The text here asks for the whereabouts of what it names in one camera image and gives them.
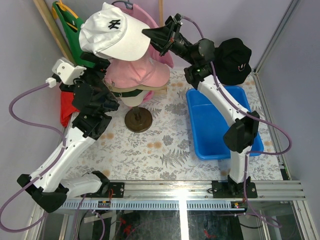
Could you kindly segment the pink baseball cap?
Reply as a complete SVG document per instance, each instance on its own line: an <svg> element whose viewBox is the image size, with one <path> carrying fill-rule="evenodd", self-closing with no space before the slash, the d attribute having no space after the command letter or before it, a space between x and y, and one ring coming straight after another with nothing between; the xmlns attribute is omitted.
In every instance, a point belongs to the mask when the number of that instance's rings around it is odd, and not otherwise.
<svg viewBox="0 0 320 240"><path fill-rule="evenodd" d="M104 80L113 87L128 89L139 85L162 87L169 78L169 68L146 55L136 61L114 59L107 69Z"/></svg>

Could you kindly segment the dark green cap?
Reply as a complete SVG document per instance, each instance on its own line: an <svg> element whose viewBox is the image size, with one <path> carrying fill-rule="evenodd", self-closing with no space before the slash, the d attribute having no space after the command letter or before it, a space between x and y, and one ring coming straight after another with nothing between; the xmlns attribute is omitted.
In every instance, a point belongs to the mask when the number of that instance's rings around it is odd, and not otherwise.
<svg viewBox="0 0 320 240"><path fill-rule="evenodd" d="M143 90L141 89L135 89L132 91L126 91L126 92L116 92L112 91L113 95L117 98L131 98L131 97L136 97L139 94L141 94Z"/></svg>

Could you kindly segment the white cap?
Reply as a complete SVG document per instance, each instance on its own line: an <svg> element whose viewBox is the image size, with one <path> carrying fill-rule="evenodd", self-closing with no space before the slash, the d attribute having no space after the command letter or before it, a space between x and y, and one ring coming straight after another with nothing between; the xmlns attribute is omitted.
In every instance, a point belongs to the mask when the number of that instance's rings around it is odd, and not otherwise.
<svg viewBox="0 0 320 240"><path fill-rule="evenodd" d="M102 9L92 14L80 27L81 50L106 59L136 61L150 46L150 38L142 31L150 27L144 22L104 2Z"/></svg>

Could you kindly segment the cream foam mannequin head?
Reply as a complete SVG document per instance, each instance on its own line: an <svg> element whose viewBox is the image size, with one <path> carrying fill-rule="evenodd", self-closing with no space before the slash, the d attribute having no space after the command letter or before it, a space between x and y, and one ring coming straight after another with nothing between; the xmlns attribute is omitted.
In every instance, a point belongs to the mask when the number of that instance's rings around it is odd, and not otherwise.
<svg viewBox="0 0 320 240"><path fill-rule="evenodd" d="M121 97L120 99L128 107L137 107L143 102L145 95L147 93L148 93L147 90L143 90L137 96Z"/></svg>

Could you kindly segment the khaki hat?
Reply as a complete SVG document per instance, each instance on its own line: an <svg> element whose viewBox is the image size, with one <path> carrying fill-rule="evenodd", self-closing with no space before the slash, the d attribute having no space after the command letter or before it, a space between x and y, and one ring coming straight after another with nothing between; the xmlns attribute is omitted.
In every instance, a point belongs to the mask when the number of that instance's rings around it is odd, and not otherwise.
<svg viewBox="0 0 320 240"><path fill-rule="evenodd" d="M134 87L129 87L129 88L119 88L112 86L111 84L107 84L107 87L112 91L112 92L117 92L117 93L124 93L124 92L131 92L135 90L142 90L142 91L161 91L167 88L167 85L163 85L160 87L151 87L151 86L146 86L146 85L137 85Z"/></svg>

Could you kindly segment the dark mannequin base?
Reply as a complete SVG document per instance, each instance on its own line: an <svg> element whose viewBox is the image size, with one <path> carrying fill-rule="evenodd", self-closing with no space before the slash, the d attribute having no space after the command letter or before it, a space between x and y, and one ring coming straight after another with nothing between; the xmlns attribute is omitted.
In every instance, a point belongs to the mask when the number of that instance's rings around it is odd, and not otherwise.
<svg viewBox="0 0 320 240"><path fill-rule="evenodd" d="M148 109L135 106L126 113L124 123L130 131L142 133L151 127L153 117Z"/></svg>

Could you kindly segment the black hat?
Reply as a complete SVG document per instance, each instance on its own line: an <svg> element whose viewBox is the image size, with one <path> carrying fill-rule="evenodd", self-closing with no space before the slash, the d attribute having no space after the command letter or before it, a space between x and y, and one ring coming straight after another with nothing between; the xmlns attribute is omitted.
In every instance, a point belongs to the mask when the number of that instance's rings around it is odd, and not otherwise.
<svg viewBox="0 0 320 240"><path fill-rule="evenodd" d="M223 41L215 49L214 68L217 78L223 85L241 85L251 73L249 61L252 50L239 38Z"/></svg>

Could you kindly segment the blue plastic bin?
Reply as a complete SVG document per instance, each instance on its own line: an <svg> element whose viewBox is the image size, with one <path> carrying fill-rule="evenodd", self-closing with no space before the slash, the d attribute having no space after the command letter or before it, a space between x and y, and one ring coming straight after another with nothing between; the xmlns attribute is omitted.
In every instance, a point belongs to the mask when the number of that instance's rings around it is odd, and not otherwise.
<svg viewBox="0 0 320 240"><path fill-rule="evenodd" d="M201 161L227 160L231 152L223 136L229 130L225 118L212 102L198 90L186 92L194 151Z"/></svg>

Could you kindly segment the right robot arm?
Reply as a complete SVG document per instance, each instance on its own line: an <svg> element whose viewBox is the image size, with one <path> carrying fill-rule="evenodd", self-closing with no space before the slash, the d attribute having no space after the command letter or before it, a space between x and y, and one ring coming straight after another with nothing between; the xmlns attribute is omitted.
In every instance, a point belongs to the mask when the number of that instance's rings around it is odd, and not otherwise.
<svg viewBox="0 0 320 240"><path fill-rule="evenodd" d="M218 80L213 65L214 42L202 36L196 43L190 43L180 32L182 20L189 21L190 18L178 13L170 16L164 26L143 29L142 34L150 39L160 56L171 51L190 64L184 69L187 82L210 100L223 116L228 125L223 142L230 151L230 172L227 182L213 185L212 192L245 199L255 188L247 169L260 116L238 103Z"/></svg>

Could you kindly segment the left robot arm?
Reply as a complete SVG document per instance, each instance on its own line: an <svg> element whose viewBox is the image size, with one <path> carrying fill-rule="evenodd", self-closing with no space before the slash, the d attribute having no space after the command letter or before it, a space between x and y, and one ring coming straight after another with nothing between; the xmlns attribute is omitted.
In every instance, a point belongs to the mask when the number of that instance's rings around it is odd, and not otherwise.
<svg viewBox="0 0 320 240"><path fill-rule="evenodd" d="M61 58L52 69L53 78L61 81L60 89L73 94L72 105L79 111L78 116L48 159L30 175L22 174L17 179L47 213L55 212L67 199L85 194L102 198L110 190L109 179L98 170L78 178L64 178L72 163L105 132L112 120L107 113L120 106L104 82L110 62L89 52L83 52L80 58L93 66L74 66Z"/></svg>

